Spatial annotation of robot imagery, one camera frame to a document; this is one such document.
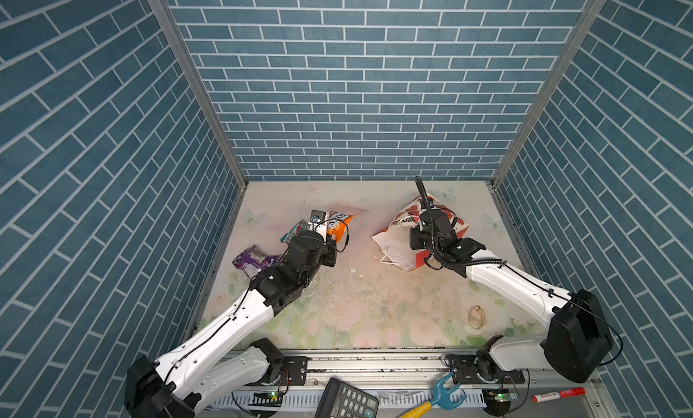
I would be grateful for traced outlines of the green snack packet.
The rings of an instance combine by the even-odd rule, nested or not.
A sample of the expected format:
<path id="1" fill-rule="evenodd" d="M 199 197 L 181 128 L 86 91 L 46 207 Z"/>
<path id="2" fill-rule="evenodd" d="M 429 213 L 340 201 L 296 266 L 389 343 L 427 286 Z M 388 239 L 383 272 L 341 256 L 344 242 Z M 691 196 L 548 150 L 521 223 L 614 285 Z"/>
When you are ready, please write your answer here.
<path id="1" fill-rule="evenodd" d="M 281 243 L 289 244 L 294 237 L 296 237 L 301 231 L 305 230 L 305 228 L 308 227 L 309 223 L 305 221 L 305 219 L 302 219 L 280 238 Z"/>

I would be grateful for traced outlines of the orange snack packet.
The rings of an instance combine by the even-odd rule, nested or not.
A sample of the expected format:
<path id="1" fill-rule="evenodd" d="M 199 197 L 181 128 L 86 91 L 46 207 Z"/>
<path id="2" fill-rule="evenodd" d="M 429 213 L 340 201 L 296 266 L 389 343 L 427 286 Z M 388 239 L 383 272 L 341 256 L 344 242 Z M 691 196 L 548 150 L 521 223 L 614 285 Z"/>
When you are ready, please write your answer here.
<path id="1" fill-rule="evenodd" d="M 327 217 L 327 233 L 339 242 L 346 236 L 348 224 L 355 218 L 355 214 L 335 212 L 332 210 Z"/>

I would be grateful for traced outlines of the red white paper bag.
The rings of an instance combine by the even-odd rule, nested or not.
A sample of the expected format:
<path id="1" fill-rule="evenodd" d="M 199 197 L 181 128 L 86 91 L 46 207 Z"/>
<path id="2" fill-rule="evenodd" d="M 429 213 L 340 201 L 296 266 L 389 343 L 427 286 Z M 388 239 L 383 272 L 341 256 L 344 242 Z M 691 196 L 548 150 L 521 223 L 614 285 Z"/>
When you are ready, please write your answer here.
<path id="1" fill-rule="evenodd" d="M 471 259 L 464 243 L 468 225 L 433 196 L 424 203 L 417 197 L 400 210 L 388 226 L 373 235 L 382 261 L 411 272 L 442 255 L 447 264 Z"/>

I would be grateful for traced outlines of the purple snack packet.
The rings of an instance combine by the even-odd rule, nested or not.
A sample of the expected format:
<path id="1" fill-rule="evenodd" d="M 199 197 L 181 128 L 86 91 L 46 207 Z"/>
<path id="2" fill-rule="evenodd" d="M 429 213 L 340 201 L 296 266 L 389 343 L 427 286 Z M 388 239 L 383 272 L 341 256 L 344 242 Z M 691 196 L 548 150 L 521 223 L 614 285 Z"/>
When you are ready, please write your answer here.
<path id="1" fill-rule="evenodd" d="M 258 246 L 253 245 L 246 248 L 242 253 L 235 257 L 233 266 L 252 279 L 261 271 L 269 266 L 276 264 L 280 256 L 266 255 Z"/>

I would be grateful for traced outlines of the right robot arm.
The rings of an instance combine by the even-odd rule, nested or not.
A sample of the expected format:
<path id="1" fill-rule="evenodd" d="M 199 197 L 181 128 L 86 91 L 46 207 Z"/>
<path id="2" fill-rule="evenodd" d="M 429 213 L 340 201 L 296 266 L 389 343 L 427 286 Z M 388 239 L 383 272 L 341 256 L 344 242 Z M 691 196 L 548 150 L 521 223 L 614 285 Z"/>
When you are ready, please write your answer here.
<path id="1" fill-rule="evenodd" d="M 606 362 L 615 347 L 610 325 L 597 297 L 585 289 L 570 292 L 541 281 L 497 257 L 480 242 L 460 238 L 449 210 L 414 211 L 418 225 L 410 246 L 427 251 L 441 268 L 499 293 L 530 314 L 545 329 L 535 335 L 494 336 L 476 353 L 478 375 L 495 382 L 514 370 L 553 370 L 566 380 L 584 383 Z"/>

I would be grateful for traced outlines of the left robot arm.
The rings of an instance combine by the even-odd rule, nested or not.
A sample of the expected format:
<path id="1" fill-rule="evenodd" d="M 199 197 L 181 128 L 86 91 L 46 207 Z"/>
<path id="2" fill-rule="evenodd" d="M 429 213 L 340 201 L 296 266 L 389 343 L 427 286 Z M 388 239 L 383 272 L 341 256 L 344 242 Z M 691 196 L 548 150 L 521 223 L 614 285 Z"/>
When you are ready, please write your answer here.
<path id="1" fill-rule="evenodd" d="M 337 241 L 303 230 L 278 262 L 255 275 L 247 290 L 213 322 L 180 346 L 149 360 L 142 356 L 126 375 L 124 405 L 132 417 L 193 417 L 249 384 L 273 383 L 284 356 L 267 339 L 235 358 L 227 353 L 296 301 L 323 266 L 335 266 Z"/>

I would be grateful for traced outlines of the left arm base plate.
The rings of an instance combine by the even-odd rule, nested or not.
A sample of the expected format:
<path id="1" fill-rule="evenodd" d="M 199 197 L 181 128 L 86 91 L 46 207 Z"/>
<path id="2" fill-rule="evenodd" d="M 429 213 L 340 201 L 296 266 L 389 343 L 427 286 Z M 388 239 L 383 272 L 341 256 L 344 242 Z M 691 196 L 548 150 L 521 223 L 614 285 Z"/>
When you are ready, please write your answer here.
<path id="1" fill-rule="evenodd" d="M 307 356 L 285 356 L 281 366 L 274 366 L 259 381 L 247 384 L 248 387 L 293 387 L 304 386 L 308 374 Z"/>

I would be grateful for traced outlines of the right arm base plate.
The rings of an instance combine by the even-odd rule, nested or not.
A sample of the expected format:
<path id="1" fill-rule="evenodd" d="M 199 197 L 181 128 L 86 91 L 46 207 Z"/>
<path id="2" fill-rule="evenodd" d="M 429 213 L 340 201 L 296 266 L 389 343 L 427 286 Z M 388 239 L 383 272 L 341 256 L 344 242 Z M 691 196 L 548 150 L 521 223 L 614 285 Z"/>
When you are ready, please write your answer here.
<path id="1" fill-rule="evenodd" d="M 504 371 L 489 358 L 478 355 L 448 354 L 443 363 L 453 373 L 456 384 L 521 385 L 525 375 L 521 370 Z"/>

